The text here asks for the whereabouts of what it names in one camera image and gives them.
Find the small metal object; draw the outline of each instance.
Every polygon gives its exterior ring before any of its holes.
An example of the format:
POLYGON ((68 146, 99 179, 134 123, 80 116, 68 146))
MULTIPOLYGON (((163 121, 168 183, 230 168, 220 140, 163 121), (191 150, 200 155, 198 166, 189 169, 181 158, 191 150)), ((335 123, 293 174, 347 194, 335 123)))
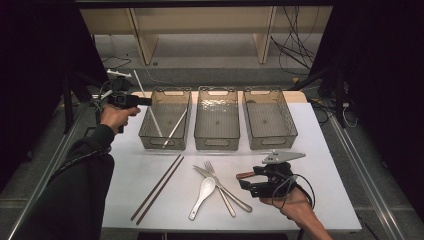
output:
POLYGON ((296 152, 284 152, 284 151, 272 151, 264 160, 262 160, 263 164, 278 164, 287 162, 293 159, 305 157, 305 153, 296 153, 296 152))
POLYGON ((200 168, 196 165, 193 165, 193 167, 200 172, 205 177, 212 177, 215 179, 216 186, 218 186, 227 196, 229 196, 235 203, 237 203, 241 208, 243 208, 246 212, 251 212, 253 209, 251 206, 247 205, 240 199, 238 199, 236 196, 234 196, 231 192, 229 192, 225 187, 219 182, 219 179, 215 177, 214 175, 210 174, 208 171, 206 171, 203 168, 200 168))
MULTIPOLYGON (((216 177, 215 170, 212 167, 211 162, 206 161, 205 162, 206 170, 212 175, 216 177)), ((232 217, 236 217, 236 212, 234 211, 233 207, 231 206, 230 202, 228 201, 227 197, 225 196, 224 192, 221 190, 221 188, 218 187, 219 193, 221 194, 222 200, 224 200, 225 206, 227 206, 228 211, 230 212, 232 217)))

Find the white utensil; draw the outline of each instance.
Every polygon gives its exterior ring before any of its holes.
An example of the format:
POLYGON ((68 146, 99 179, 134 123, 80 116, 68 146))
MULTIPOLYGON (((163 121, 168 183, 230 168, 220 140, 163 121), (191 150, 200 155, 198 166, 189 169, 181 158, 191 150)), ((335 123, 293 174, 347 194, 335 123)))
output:
POLYGON ((191 210, 190 215, 188 218, 193 221, 196 217, 197 210, 199 209, 200 205, 202 204, 203 200, 205 200, 213 190, 215 189, 215 180, 211 177, 207 177, 203 180, 202 185, 200 186, 200 192, 199 192, 199 198, 197 199, 196 204, 193 207, 193 210, 191 210))

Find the white ceramic spoon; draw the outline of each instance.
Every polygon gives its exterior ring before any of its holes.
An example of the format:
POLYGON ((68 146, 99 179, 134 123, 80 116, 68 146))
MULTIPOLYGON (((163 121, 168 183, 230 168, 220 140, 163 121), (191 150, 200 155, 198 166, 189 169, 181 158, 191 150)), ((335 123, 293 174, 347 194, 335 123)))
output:
POLYGON ((215 180, 211 177, 207 177, 203 180, 202 185, 200 186, 200 192, 199 192, 199 198, 197 199, 196 204, 193 207, 193 210, 191 210, 190 215, 188 218, 193 221, 196 217, 197 210, 199 209, 200 205, 202 204, 203 200, 205 200, 213 190, 215 189, 215 180))

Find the white table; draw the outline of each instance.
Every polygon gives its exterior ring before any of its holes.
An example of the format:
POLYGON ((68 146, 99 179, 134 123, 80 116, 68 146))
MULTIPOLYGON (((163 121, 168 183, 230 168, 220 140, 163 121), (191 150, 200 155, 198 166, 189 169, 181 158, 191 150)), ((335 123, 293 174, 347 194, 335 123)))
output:
MULTIPOLYGON (((303 152, 306 157, 290 162, 292 171, 306 177, 316 194, 315 213, 329 231, 357 232, 360 223, 347 196, 340 176, 334 165, 329 149, 309 103, 288 103, 298 130, 298 137, 291 149, 286 151, 303 152)), ((187 148, 185 151, 158 151, 144 149, 138 136, 143 117, 142 111, 129 120, 124 134, 118 134, 112 144, 111 154, 115 158, 115 170, 106 199, 103 219, 104 228, 133 229, 135 231, 157 232, 287 232, 298 230, 296 224, 280 214, 272 206, 265 205, 250 193, 242 190, 236 174, 252 171, 253 166, 264 166, 261 161, 271 151, 252 151, 249 148, 244 113, 241 105, 240 144, 234 152, 200 152, 194 141, 196 105, 193 104, 187 148), (184 160, 177 168, 147 214, 136 224, 130 218, 159 182, 178 154, 184 160), (237 216, 231 217, 217 190, 207 198, 196 219, 190 221, 188 215, 193 208, 204 177, 192 165, 204 167, 211 161, 221 183, 234 195, 253 207, 245 212, 231 202, 237 216)), ((265 177, 256 179, 265 181, 265 177)), ((307 184, 298 178, 308 192, 307 184)))

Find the fork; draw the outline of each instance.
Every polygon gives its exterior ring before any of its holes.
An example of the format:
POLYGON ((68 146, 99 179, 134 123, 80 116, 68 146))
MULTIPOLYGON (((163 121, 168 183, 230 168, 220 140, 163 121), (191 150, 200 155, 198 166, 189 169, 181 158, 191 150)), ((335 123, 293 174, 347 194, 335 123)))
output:
MULTIPOLYGON (((209 161, 205 162, 206 171, 208 171, 210 174, 216 177, 215 170, 212 167, 212 164, 209 161)), ((233 207, 231 206, 230 202, 227 199, 227 196, 225 196, 224 192, 221 190, 221 188, 218 188, 219 193, 221 193, 221 197, 224 200, 225 205, 227 206, 228 211, 230 212, 232 217, 236 216, 236 212, 234 211, 233 207)))

